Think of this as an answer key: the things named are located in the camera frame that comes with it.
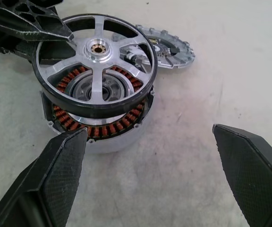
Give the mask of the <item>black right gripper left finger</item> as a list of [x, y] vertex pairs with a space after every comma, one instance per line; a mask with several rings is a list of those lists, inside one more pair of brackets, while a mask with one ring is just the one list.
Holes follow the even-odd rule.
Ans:
[[51, 139], [0, 200], [0, 227], [65, 227], [79, 186], [87, 129]]

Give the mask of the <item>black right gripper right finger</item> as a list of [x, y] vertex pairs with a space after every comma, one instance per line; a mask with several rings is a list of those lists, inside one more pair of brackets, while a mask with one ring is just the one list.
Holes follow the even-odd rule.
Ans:
[[272, 227], [272, 147], [251, 132], [214, 124], [223, 171], [250, 227]]

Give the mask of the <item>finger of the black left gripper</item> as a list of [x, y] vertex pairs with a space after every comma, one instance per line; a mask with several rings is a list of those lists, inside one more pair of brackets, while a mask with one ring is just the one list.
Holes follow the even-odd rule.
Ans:
[[38, 42], [20, 41], [15, 46], [15, 55], [26, 59], [29, 63], [32, 63], [32, 56], [36, 51]]
[[53, 10], [63, 0], [0, 0], [0, 33], [26, 41], [71, 41], [73, 33]]

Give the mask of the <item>silver motor housing copper windings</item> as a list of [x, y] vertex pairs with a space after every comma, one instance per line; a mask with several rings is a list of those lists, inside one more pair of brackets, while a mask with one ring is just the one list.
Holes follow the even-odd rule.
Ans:
[[[102, 78], [102, 95], [105, 101], [116, 101], [138, 91], [142, 82], [127, 71], [112, 67]], [[92, 91], [92, 73], [80, 66], [66, 74], [58, 83], [59, 91], [73, 97], [89, 100]], [[110, 153], [128, 148], [144, 133], [153, 115], [154, 89], [133, 109], [118, 116], [91, 119], [71, 114], [52, 103], [41, 93], [44, 117], [57, 134], [87, 128], [87, 153]]]

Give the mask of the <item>black-rimmed silver spoked rotor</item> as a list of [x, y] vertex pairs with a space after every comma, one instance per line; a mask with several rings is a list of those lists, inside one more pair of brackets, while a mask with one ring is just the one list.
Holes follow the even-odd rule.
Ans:
[[[44, 68], [40, 66], [43, 42], [39, 42], [35, 47], [31, 58], [34, 73], [45, 95], [54, 104], [82, 117], [108, 118], [126, 113], [150, 92], [158, 69], [157, 56], [142, 31], [120, 18], [104, 14], [74, 15], [65, 18], [63, 22], [73, 31], [94, 29], [94, 35], [89, 38], [73, 38], [70, 44], [75, 55]], [[144, 73], [120, 58], [120, 50], [132, 45], [140, 46], [146, 53], [151, 65], [150, 73]], [[88, 101], [67, 95], [52, 83], [60, 73], [74, 66], [84, 66], [92, 72], [92, 93]], [[128, 97], [106, 102], [102, 97], [102, 76], [114, 66], [128, 72], [143, 85]]]

